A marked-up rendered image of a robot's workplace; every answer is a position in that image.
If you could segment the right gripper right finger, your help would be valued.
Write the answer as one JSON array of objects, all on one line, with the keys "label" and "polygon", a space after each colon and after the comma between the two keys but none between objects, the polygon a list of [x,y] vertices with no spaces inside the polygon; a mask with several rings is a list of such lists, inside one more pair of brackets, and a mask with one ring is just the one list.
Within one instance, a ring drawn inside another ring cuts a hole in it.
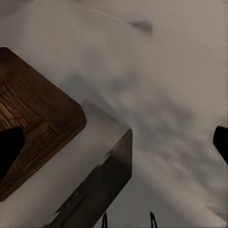
[{"label": "right gripper right finger", "polygon": [[213,137],[213,143],[228,165],[228,128],[218,126]]}]

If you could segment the cutting board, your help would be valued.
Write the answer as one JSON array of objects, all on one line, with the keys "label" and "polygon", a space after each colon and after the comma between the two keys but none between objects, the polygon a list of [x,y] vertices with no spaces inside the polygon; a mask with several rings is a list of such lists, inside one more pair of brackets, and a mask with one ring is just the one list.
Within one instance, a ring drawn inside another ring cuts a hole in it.
[{"label": "cutting board", "polygon": [[0,183],[0,195],[85,119],[82,107],[10,49],[0,48],[0,132],[20,126],[27,135],[49,126],[24,145]]}]

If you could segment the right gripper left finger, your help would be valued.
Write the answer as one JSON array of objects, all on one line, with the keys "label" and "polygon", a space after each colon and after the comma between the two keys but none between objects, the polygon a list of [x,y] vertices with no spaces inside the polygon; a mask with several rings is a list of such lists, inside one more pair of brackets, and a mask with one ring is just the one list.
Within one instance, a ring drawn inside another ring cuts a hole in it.
[{"label": "right gripper left finger", "polygon": [[0,183],[25,144],[20,126],[0,132]]}]

